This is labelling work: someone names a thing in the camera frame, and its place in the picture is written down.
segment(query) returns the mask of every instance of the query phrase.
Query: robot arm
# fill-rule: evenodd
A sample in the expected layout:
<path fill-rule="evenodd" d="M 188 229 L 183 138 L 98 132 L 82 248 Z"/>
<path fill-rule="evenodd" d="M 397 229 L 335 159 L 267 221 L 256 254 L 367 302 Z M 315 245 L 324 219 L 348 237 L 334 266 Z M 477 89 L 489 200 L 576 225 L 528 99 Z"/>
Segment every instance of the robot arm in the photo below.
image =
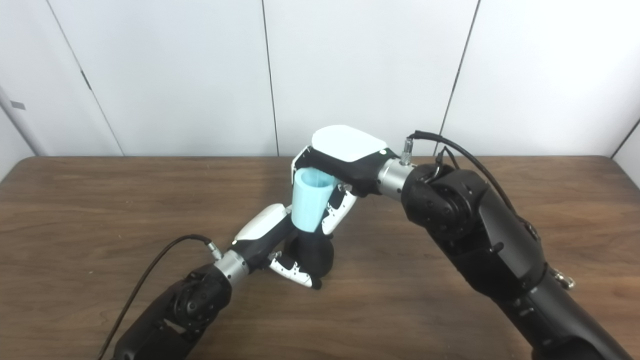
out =
<path fill-rule="evenodd" d="M 351 185 L 358 196 L 398 200 L 408 220 L 426 229 L 469 285 L 500 307 L 531 344 L 535 359 L 631 360 L 567 294 L 573 281 L 549 266 L 533 227 L 474 171 L 442 162 L 411 164 L 413 138 L 446 140 L 417 131 L 399 157 L 381 140 L 331 126 L 314 135 L 292 169 L 316 167 Z M 332 139 L 349 145 L 332 146 Z"/>
<path fill-rule="evenodd" d="M 118 340 L 113 359 L 184 359 L 228 305 L 234 286 L 269 267 L 273 249 L 294 230 L 284 205 L 262 210 L 215 263 L 193 270 L 155 299 Z"/>

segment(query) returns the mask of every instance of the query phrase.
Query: wooden table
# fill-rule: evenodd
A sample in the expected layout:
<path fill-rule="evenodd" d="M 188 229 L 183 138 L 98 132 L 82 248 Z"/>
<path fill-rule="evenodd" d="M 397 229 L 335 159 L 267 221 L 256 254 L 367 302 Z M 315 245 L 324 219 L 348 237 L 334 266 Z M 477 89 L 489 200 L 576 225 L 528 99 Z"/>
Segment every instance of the wooden table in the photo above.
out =
<path fill-rule="evenodd" d="M 538 228 L 572 292 L 640 358 L 640 191 L 607 158 L 483 158 Z M 291 201 L 289 158 L 30 158 L 0 185 L 0 358 L 92 359 L 151 259 L 172 239 L 222 248 Z M 426 162 L 429 159 L 417 159 Z M 360 199 L 335 232 L 320 291 L 270 271 L 235 290 L 190 359 L 529 359 L 401 206 Z M 172 250 L 125 322 L 211 260 Z"/>

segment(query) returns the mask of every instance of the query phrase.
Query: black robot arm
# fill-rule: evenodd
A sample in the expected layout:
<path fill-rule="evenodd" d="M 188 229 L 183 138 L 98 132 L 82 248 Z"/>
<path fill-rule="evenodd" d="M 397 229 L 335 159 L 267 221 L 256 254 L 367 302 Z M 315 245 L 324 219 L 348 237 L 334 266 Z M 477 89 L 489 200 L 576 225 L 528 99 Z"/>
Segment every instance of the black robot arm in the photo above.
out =
<path fill-rule="evenodd" d="M 571 283 L 545 260 L 540 239 L 470 170 L 416 168 L 402 194 L 469 285 L 490 297 L 534 349 L 534 358 L 631 360 L 564 289 Z"/>
<path fill-rule="evenodd" d="M 113 359 L 185 359 L 230 302 L 233 287 L 254 270 L 268 267 L 274 248 L 294 231 L 282 204 L 268 206 L 220 259 L 193 270 L 156 298 L 120 337 Z"/>

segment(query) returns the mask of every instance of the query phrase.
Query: robotic hand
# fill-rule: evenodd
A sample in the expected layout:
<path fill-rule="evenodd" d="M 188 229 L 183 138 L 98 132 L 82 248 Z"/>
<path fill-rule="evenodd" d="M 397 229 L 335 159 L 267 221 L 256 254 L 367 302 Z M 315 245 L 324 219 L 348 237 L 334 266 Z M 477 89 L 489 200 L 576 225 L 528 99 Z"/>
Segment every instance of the robotic hand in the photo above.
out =
<path fill-rule="evenodd" d="M 471 160 L 477 173 L 442 163 L 414 165 L 414 139 L 442 142 Z M 299 229 L 294 206 L 267 207 L 236 236 L 221 259 L 169 287 L 120 338 L 114 358 L 184 359 L 230 301 L 233 286 L 258 268 L 272 268 L 319 288 L 333 263 L 332 232 L 357 197 L 399 201 L 409 221 L 424 227 L 465 280 L 490 297 L 533 347 L 540 360 L 631 360 L 567 290 L 573 281 L 546 262 L 534 227 L 519 217 L 493 176 L 467 151 L 435 134 L 416 131 L 401 156 L 385 142 L 348 126 L 317 131 L 291 166 L 337 179 L 317 227 Z M 286 238 L 284 254 L 274 248 Z M 180 330 L 170 324 L 178 325 Z"/>

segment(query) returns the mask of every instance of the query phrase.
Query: black fingertip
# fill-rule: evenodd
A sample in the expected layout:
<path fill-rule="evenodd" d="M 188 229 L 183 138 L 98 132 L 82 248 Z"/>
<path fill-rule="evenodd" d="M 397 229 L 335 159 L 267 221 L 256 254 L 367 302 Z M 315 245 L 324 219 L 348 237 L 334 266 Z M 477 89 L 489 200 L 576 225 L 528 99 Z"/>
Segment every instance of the black fingertip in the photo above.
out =
<path fill-rule="evenodd" d="M 315 290 L 320 290 L 320 288 L 322 288 L 322 280 L 312 277 L 311 278 L 311 288 L 315 289 Z"/>

